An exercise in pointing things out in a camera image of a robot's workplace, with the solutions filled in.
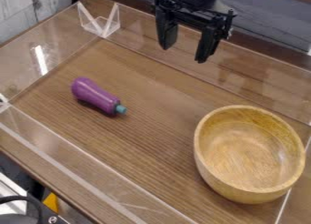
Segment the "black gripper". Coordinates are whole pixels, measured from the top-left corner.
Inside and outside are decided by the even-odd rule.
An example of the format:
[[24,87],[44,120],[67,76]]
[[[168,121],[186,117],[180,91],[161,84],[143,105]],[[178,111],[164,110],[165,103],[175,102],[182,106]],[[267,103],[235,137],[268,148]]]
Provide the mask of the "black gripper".
[[222,0],[155,0],[155,25],[161,48],[167,50],[175,44],[178,24],[196,29],[204,27],[195,56],[195,61],[204,63],[218,48],[222,30],[231,30],[235,17],[235,9]]

